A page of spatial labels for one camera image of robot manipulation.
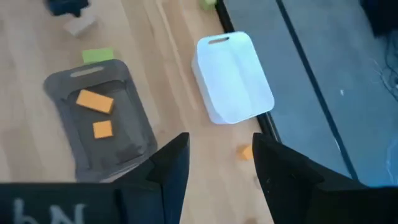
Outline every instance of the orange block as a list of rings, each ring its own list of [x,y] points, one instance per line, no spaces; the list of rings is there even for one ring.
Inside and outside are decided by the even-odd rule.
[[[238,149],[238,156],[239,158],[245,161],[253,159],[254,157],[253,157],[252,145],[250,144]]]
[[[106,138],[113,136],[111,121],[100,121],[93,123],[94,138]]]
[[[93,93],[88,90],[80,90],[76,104],[102,113],[110,114],[114,100],[110,97]]]

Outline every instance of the green block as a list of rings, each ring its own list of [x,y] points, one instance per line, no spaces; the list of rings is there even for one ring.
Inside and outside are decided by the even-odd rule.
[[[201,8],[204,10],[214,9],[217,4],[217,0],[199,0],[199,1]]]
[[[114,59],[112,48],[84,50],[81,56],[85,64]]]

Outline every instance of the gray plastic tray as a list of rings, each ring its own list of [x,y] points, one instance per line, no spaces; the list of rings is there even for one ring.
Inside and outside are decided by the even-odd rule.
[[[44,89],[58,108],[73,156],[76,179],[96,182],[138,166],[157,150],[154,133],[127,66],[108,60],[54,73]],[[114,99],[111,114],[76,104],[81,89]],[[111,120],[113,136],[95,139],[93,123]]]

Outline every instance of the wooden surface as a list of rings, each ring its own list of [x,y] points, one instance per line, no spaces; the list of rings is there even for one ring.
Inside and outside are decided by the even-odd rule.
[[[98,23],[79,39],[43,0],[0,1],[0,181],[74,181],[74,160],[44,79],[83,64],[81,51],[115,49],[129,67],[159,146],[191,134],[191,168],[181,223],[272,223],[253,161],[238,146],[255,119],[210,122],[190,61],[195,43],[222,33],[215,11],[196,0],[92,0]]]

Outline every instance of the white container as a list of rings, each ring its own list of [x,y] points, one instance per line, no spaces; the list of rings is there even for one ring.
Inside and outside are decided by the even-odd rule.
[[[199,40],[192,70],[215,124],[235,124],[274,107],[256,50],[244,32]]]

